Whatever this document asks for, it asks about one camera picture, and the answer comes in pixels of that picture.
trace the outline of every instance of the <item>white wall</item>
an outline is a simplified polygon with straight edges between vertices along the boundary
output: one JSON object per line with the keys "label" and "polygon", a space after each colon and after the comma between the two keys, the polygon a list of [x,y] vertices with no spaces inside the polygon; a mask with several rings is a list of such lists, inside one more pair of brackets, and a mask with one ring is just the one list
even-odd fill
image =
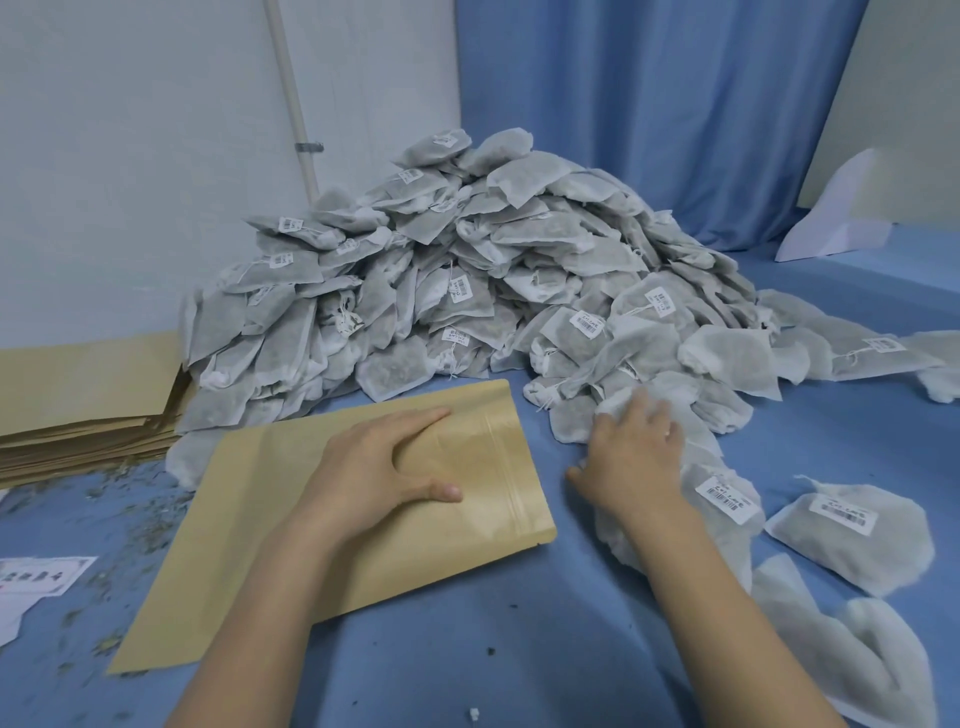
{"label": "white wall", "polygon": [[[453,0],[283,2],[321,189],[457,124]],[[0,109],[0,347],[172,328],[306,202],[261,0],[5,0]]]}

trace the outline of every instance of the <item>barcode label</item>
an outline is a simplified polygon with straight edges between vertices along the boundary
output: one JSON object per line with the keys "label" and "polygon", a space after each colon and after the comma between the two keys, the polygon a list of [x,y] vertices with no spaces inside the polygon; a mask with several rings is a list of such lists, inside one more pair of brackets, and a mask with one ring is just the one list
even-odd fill
{"label": "barcode label", "polygon": [[303,221],[296,217],[281,217],[280,224],[276,228],[280,232],[296,232],[303,229]]}
{"label": "barcode label", "polygon": [[760,506],[733,486],[721,482],[716,475],[707,478],[696,490],[737,525],[743,525],[760,512]]}
{"label": "barcode label", "polygon": [[450,292],[450,300],[454,303],[473,298],[473,291],[470,290],[470,281],[467,276],[458,276],[452,279],[447,290]]}
{"label": "barcode label", "polygon": [[869,536],[873,532],[876,519],[879,517],[877,511],[861,508],[840,498],[824,496],[820,493],[810,501],[810,510],[847,528],[852,528],[864,536]]}
{"label": "barcode label", "polygon": [[647,301],[653,304],[654,310],[657,311],[657,315],[661,318],[669,316],[677,310],[677,306],[673,304],[673,299],[670,298],[670,294],[664,291],[662,286],[654,288],[652,291],[647,291],[643,295],[647,297]]}
{"label": "barcode label", "polygon": [[359,245],[360,243],[358,243],[354,238],[349,237],[346,240],[344,240],[344,242],[342,242],[340,245],[337,246],[336,248],[337,255],[346,255],[347,253],[355,251],[359,247]]}
{"label": "barcode label", "polygon": [[252,295],[247,299],[247,305],[257,305],[266,297],[268,293],[276,288],[275,285],[264,285],[260,288],[257,288],[253,291]]}
{"label": "barcode label", "polygon": [[433,143],[440,144],[440,146],[446,147],[447,149],[449,149],[450,147],[452,147],[454,144],[457,143],[457,137],[451,133],[434,134]]}
{"label": "barcode label", "polygon": [[267,258],[267,264],[271,268],[285,268],[294,261],[294,254],[292,253],[277,253],[276,255],[271,255]]}
{"label": "barcode label", "polygon": [[599,316],[594,316],[586,311],[577,311],[570,317],[570,324],[587,339],[595,339],[603,330],[605,322]]}
{"label": "barcode label", "polygon": [[443,200],[440,203],[431,205],[430,209],[432,209],[434,212],[447,212],[456,204],[457,204],[457,198],[451,197],[449,200]]}
{"label": "barcode label", "polygon": [[423,172],[419,169],[404,169],[397,172],[396,175],[403,180],[404,184],[409,184],[414,180],[419,180],[423,176]]}
{"label": "barcode label", "polygon": [[445,328],[440,338],[444,341],[452,341],[454,344],[459,344],[462,347],[468,347],[470,345],[470,337],[454,327]]}
{"label": "barcode label", "polygon": [[334,316],[334,325],[337,328],[337,333],[339,333],[344,338],[350,336],[357,329],[363,326],[363,319],[359,315],[353,313],[353,311],[344,311],[338,313]]}
{"label": "barcode label", "polygon": [[905,352],[906,347],[897,339],[889,336],[878,336],[876,339],[864,339],[863,343],[877,353]]}

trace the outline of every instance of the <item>stack of kraft paper bags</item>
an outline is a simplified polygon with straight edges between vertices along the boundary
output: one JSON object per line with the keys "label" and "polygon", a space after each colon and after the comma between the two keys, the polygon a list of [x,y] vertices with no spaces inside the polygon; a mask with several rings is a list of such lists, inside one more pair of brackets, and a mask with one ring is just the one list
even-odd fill
{"label": "stack of kraft paper bags", "polygon": [[188,385],[174,331],[0,350],[0,488],[163,455]]}

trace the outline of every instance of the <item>paper sheet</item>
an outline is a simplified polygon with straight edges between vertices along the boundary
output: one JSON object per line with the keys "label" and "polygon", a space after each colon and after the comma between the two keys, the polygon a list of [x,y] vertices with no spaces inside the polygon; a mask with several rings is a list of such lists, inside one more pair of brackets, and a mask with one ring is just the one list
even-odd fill
{"label": "paper sheet", "polygon": [[0,350],[0,437],[162,414],[179,371],[175,331]]}
{"label": "paper sheet", "polygon": [[408,504],[351,543],[331,565],[316,621],[552,541],[557,529],[505,380],[231,432],[109,672],[203,657],[261,541],[293,507],[326,441],[389,412],[442,405],[453,414],[399,450],[396,466],[459,484],[464,501]]}

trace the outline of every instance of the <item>white pipe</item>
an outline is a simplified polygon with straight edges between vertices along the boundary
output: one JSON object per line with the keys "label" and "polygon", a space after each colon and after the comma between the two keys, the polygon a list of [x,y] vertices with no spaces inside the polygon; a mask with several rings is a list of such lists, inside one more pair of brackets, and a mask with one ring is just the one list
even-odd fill
{"label": "white pipe", "polygon": [[[307,138],[306,126],[303,124],[303,109],[300,108],[300,95],[297,93],[294,66],[290,62],[290,48],[287,46],[287,34],[283,30],[280,5],[278,0],[263,0],[263,7],[267,11],[267,24],[270,26],[270,36],[274,41],[276,65],[280,69],[280,83],[283,85],[283,96],[287,100],[287,112],[290,114],[290,124],[294,131],[294,143],[306,144],[310,139]],[[300,173],[303,175],[307,203],[313,205],[320,196],[313,155],[309,152],[297,152],[297,158],[300,161]]]}

